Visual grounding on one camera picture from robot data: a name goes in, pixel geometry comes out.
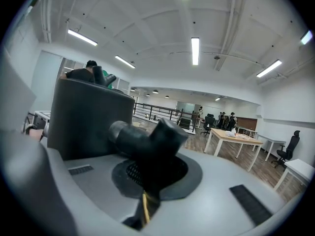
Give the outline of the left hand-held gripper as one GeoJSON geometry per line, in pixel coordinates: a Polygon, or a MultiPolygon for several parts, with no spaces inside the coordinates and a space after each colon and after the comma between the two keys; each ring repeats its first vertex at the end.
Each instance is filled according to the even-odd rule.
{"type": "Polygon", "coordinates": [[[50,111],[35,111],[34,113],[29,113],[29,115],[32,116],[32,124],[37,129],[45,129],[49,125],[50,111]]]}

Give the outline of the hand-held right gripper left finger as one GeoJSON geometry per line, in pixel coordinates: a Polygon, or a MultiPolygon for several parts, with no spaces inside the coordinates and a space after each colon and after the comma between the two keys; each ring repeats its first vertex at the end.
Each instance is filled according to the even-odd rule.
{"type": "Polygon", "coordinates": [[[113,169],[125,161],[122,156],[63,161],[55,149],[47,149],[47,154],[55,183],[67,204],[93,206],[119,222],[134,215],[138,200],[123,196],[112,181],[113,169]]]}

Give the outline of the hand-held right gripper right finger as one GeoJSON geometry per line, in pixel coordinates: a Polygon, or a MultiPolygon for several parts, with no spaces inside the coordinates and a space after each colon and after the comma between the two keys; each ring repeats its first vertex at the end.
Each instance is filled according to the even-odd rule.
{"type": "Polygon", "coordinates": [[[179,152],[200,165],[203,178],[185,199],[162,202],[144,228],[145,235],[249,235],[255,225],[229,190],[237,185],[244,185],[272,214],[285,205],[272,187],[235,163],[185,148],[179,152]]]}

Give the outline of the black cylindrical device with connector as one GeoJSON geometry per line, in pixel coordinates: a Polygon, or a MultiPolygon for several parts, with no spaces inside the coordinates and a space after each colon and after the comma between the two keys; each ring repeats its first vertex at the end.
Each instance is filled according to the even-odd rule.
{"type": "Polygon", "coordinates": [[[147,133],[132,124],[135,101],[105,86],[101,66],[93,67],[94,83],[59,79],[49,121],[48,146],[64,160],[123,153],[137,167],[143,189],[164,200],[186,197],[192,190],[188,166],[176,154],[188,135],[168,119],[147,133]]]}

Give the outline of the person's left forearm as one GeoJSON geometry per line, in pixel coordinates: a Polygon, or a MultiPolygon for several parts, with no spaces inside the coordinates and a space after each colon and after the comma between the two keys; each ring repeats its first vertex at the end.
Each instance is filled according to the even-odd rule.
{"type": "Polygon", "coordinates": [[[43,137],[46,137],[48,134],[49,124],[46,124],[43,129],[39,129],[34,124],[28,124],[25,126],[23,133],[28,135],[37,141],[41,141],[43,137]]]}

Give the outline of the glass partition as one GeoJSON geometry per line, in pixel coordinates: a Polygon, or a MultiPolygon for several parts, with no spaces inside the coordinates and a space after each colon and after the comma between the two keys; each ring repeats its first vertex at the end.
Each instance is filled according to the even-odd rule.
{"type": "Polygon", "coordinates": [[[59,75],[68,73],[72,70],[85,68],[85,64],[70,59],[63,58],[59,67],[59,75]]]}

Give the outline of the wooden table with white legs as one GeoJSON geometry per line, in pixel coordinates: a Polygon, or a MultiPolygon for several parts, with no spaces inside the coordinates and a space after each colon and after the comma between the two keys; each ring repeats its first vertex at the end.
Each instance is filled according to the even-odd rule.
{"type": "Polygon", "coordinates": [[[210,131],[210,134],[209,134],[209,137],[208,137],[208,140],[207,140],[207,144],[206,144],[206,147],[204,149],[204,153],[207,153],[209,145],[210,145],[211,138],[213,136],[217,137],[218,140],[219,140],[218,145],[217,145],[216,150],[215,150],[215,153],[214,153],[214,156],[218,156],[223,142],[228,142],[228,143],[233,143],[233,144],[240,144],[240,148],[239,148],[238,153],[235,156],[235,158],[239,157],[239,155],[240,155],[240,153],[242,151],[243,145],[251,145],[251,146],[253,146],[253,148],[257,147],[255,155],[253,156],[253,159],[252,159],[252,161],[251,161],[251,163],[250,163],[250,165],[249,165],[249,167],[247,169],[247,172],[250,172],[250,170],[252,169],[256,159],[258,158],[258,155],[259,155],[259,152],[260,152],[260,149],[261,149],[261,146],[262,146],[263,142],[261,142],[261,141],[259,141],[257,139],[247,141],[247,140],[243,140],[243,139],[238,139],[236,137],[235,138],[227,137],[225,135],[225,131],[219,130],[219,129],[215,129],[215,128],[211,128],[211,131],[210,131]]]}

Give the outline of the black office chair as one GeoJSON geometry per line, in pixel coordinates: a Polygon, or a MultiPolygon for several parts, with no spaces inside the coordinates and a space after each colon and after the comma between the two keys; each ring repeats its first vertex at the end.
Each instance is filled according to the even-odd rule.
{"type": "Polygon", "coordinates": [[[200,132],[200,134],[204,134],[204,136],[207,136],[210,134],[211,128],[214,127],[215,118],[213,116],[206,116],[204,125],[203,125],[203,131],[200,132]]]}
{"type": "Polygon", "coordinates": [[[274,168],[277,168],[279,165],[284,166],[286,161],[289,161],[293,157],[293,152],[300,141],[300,130],[296,130],[291,137],[291,140],[284,150],[285,145],[281,145],[281,149],[277,150],[277,155],[279,158],[277,160],[272,161],[271,163],[276,163],[274,168]]]}

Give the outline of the brown wooden cabinet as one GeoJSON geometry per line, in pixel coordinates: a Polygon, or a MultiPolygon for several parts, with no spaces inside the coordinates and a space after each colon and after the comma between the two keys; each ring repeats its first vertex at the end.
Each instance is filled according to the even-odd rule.
{"type": "Polygon", "coordinates": [[[237,117],[237,125],[249,130],[256,130],[257,119],[255,118],[241,118],[237,117]]]}

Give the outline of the white desk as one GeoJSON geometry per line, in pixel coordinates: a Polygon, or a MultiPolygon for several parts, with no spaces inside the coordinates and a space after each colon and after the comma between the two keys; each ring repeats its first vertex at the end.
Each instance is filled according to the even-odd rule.
{"type": "Polygon", "coordinates": [[[265,140],[267,140],[267,141],[269,141],[269,142],[271,143],[270,146],[269,146],[269,149],[267,150],[268,153],[267,153],[267,155],[266,155],[266,157],[265,157],[265,162],[267,162],[267,160],[268,160],[270,154],[272,153],[274,144],[279,144],[279,145],[283,145],[283,146],[286,145],[286,141],[279,140],[279,139],[274,139],[273,137],[266,136],[266,135],[262,135],[262,134],[259,134],[259,133],[257,133],[257,134],[255,135],[255,137],[256,137],[258,140],[259,140],[260,138],[263,138],[263,139],[265,139],[265,140]]]}

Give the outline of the black metal railing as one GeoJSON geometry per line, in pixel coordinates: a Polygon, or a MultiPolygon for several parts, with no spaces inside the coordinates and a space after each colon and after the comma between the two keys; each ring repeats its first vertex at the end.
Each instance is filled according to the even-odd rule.
{"type": "Polygon", "coordinates": [[[165,118],[184,129],[187,133],[195,135],[197,115],[167,107],[155,106],[145,103],[135,103],[133,116],[157,124],[165,118]]]}

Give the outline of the white ceiling pipes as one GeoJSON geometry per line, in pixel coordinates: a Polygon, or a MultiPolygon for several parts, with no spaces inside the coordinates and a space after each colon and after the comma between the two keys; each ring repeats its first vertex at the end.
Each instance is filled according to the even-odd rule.
{"type": "Polygon", "coordinates": [[[41,25],[44,41],[46,43],[52,42],[51,37],[51,10],[53,0],[41,0],[40,12],[41,12],[41,25]]]}

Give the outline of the white ceiling pipe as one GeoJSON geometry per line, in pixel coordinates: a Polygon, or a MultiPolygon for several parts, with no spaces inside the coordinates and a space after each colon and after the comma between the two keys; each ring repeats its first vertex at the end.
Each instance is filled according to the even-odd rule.
{"type": "Polygon", "coordinates": [[[221,70],[226,58],[228,57],[232,49],[232,46],[239,31],[240,21],[242,19],[245,4],[246,0],[231,1],[230,15],[228,18],[228,25],[225,32],[225,37],[220,50],[220,54],[218,55],[219,59],[217,60],[214,68],[216,71],[221,70]]]}

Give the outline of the green wall sign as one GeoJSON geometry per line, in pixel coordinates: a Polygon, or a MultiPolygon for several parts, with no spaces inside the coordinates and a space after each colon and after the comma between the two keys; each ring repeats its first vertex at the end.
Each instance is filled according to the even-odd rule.
{"type": "Polygon", "coordinates": [[[32,0],[29,6],[27,7],[26,14],[29,14],[31,10],[36,7],[36,5],[40,3],[40,0],[32,0]]]}

